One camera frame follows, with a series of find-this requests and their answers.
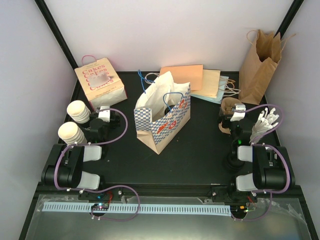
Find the blue checkered paper bag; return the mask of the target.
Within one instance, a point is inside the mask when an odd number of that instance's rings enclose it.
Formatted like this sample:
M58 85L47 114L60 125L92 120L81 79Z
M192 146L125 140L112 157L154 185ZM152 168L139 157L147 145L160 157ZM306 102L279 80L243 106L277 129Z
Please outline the blue checkered paper bag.
M167 95L174 85L175 107L172 117L165 117ZM191 118L191 84L175 83L170 71L159 75L138 98L134 122L138 140L160 154Z

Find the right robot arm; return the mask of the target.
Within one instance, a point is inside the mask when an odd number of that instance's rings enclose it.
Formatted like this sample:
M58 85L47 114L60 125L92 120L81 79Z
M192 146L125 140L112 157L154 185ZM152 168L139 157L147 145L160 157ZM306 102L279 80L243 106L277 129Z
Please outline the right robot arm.
M221 106L218 124L231 136L230 152L225 167L239 172L246 164L252 169L238 175L228 187L228 198L240 201L246 192L282 194L296 184L287 149L260 143L274 132L284 119L282 109L274 104L262 104L247 109L243 103Z

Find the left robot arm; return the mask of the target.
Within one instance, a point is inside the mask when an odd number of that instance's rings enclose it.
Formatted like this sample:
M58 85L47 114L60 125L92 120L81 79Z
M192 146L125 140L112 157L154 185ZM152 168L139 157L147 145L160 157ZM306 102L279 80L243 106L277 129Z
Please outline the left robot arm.
M44 185L55 186L55 169L58 168L56 178L60 188L89 189L89 193L97 200L107 195L108 188L101 183L102 178L98 174L83 170L84 163L102 160L109 150L106 144L97 146L84 146L84 144L107 142L110 131L121 125L119 113L109 110L103 113L108 116L106 121L100 118L101 112L94 113L90 116L89 128L80 127L77 130L80 136L78 145L67 149L60 163L58 163L59 157L67 145L63 143L53 145L41 173L41 182Z

